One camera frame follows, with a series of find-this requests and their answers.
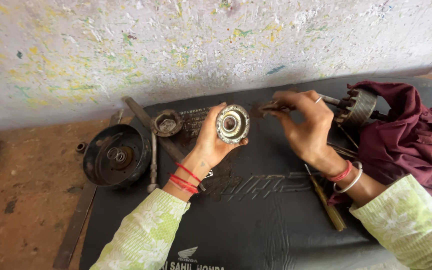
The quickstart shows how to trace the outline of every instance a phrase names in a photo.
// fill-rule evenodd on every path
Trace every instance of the right hand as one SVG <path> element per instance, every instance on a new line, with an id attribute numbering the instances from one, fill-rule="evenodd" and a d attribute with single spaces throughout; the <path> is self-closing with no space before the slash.
<path id="1" fill-rule="evenodd" d="M 325 175 L 335 176 L 346 169 L 347 163 L 327 145 L 334 114 L 324 101 L 315 103 L 318 98 L 315 90 L 301 93 L 277 91 L 273 95 L 275 101 L 293 105 L 299 110 L 305 118 L 303 123 L 295 123 L 282 111 L 270 113 L 281 122 L 289 145 L 298 157 Z"/>

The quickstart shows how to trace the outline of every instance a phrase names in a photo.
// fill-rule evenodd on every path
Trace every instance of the left hand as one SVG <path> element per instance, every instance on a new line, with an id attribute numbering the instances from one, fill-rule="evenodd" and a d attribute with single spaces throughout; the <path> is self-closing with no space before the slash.
<path id="1" fill-rule="evenodd" d="M 202 162 L 206 163 L 211 169 L 218 165 L 219 162 L 233 149 L 238 146 L 248 144 L 248 138 L 242 139 L 237 144 L 227 144 L 223 142 L 216 133 L 216 118 L 219 112 L 226 107 L 226 102 L 212 107 L 199 132 L 196 145 L 188 156 L 198 156 Z"/>

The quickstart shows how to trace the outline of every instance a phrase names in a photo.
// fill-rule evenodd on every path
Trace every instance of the clutch drum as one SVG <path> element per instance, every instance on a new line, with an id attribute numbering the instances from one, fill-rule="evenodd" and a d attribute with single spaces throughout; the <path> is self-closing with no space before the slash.
<path id="1" fill-rule="evenodd" d="M 248 136 L 249 115 L 240 105 L 229 105 L 216 118 L 216 132 L 226 144 L 237 144 Z"/>

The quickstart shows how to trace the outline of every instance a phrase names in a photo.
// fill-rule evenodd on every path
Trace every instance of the paint-splattered wall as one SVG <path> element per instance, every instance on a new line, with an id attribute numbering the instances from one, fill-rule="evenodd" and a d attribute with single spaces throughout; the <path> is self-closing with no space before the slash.
<path id="1" fill-rule="evenodd" d="M 427 0 L 0 0 L 0 129 L 432 69 Z"/>

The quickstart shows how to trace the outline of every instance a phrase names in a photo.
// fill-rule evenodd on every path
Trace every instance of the maroon cloth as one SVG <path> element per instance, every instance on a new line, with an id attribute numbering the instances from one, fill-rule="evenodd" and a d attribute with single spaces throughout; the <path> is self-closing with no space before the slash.
<path id="1" fill-rule="evenodd" d="M 360 132 L 358 156 L 363 171 L 387 185 L 412 174 L 432 195 L 432 108 L 410 84 L 363 81 L 347 85 L 382 96 L 391 109 L 388 121 L 375 121 Z M 344 200 L 333 194 L 328 203 Z"/>

